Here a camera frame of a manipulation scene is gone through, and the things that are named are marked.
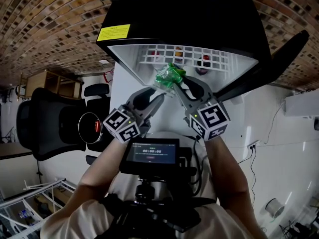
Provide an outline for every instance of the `chair armrest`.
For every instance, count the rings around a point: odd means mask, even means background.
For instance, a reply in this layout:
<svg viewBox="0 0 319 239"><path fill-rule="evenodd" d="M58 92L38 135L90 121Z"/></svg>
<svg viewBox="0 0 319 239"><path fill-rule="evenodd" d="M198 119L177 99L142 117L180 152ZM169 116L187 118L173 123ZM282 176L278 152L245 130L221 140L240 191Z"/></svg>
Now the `chair armrest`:
<svg viewBox="0 0 319 239"><path fill-rule="evenodd" d="M85 97L91 97L91 96L100 96L103 97L103 95L106 95L110 92L110 87L106 83L98 83L93 84L91 86L88 86L84 90L84 96Z"/></svg>
<svg viewBox="0 0 319 239"><path fill-rule="evenodd" d="M86 163L87 163L88 165L92 165L93 162L94 162L94 160L97 159L97 157L95 157L95 156L90 156L90 155L86 155L86 156L85 156L85 159L86 159Z"/></svg>

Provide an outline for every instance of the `electrical outlet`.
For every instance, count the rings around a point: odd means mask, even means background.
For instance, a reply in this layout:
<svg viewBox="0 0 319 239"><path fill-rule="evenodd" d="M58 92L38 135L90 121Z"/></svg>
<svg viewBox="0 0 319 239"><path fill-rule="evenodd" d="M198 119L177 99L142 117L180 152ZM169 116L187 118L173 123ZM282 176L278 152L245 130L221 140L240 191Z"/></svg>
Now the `electrical outlet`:
<svg viewBox="0 0 319 239"><path fill-rule="evenodd" d="M250 147L252 147L253 145L256 147L261 145L261 140L254 141L253 143L247 145L247 148L250 149Z"/></svg>

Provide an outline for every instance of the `wire rack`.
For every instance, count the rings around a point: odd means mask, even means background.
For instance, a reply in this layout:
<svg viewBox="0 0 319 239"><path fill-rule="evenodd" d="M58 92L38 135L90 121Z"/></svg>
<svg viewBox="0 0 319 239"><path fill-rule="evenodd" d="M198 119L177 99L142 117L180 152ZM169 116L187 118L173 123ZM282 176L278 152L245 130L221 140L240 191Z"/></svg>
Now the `wire rack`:
<svg viewBox="0 0 319 239"><path fill-rule="evenodd" d="M177 45L143 45L140 50L139 63L165 65L174 63L176 65L187 65L198 68L210 69L221 72L233 71L234 54Z"/></svg>

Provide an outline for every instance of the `black and white marker cube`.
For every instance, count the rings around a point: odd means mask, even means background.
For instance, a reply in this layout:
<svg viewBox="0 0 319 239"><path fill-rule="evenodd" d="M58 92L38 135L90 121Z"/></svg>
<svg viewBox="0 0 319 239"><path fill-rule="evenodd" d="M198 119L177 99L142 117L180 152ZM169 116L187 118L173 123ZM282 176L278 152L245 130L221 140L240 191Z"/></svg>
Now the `black and white marker cube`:
<svg viewBox="0 0 319 239"><path fill-rule="evenodd" d="M111 112L111 114L103 121L103 125L110 134L121 143L127 142L140 134L136 122L131 121L130 117L118 109L114 109Z"/></svg>
<svg viewBox="0 0 319 239"><path fill-rule="evenodd" d="M199 109L190 115L189 126L205 141L225 133L230 119L220 104Z"/></svg>

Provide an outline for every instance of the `brick wall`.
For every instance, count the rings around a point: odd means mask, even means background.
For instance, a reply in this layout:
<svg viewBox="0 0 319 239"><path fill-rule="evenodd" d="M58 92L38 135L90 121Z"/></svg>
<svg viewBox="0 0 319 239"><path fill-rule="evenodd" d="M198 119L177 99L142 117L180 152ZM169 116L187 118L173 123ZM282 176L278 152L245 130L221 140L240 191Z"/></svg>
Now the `brick wall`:
<svg viewBox="0 0 319 239"><path fill-rule="evenodd" d="M276 82L319 88L319 0L254 3L272 53L299 31L310 34L306 47ZM109 6L100 0L0 0L0 86L17 84L21 72L60 68L79 74L111 68L114 61L95 44ZM101 59L111 64L102 65Z"/></svg>
<svg viewBox="0 0 319 239"><path fill-rule="evenodd" d="M254 0L272 53L305 29L310 39L276 83L319 88L319 0Z"/></svg>
<svg viewBox="0 0 319 239"><path fill-rule="evenodd" d="M17 84L21 72L113 67L95 44L109 6L100 0L0 0L0 86Z"/></svg>

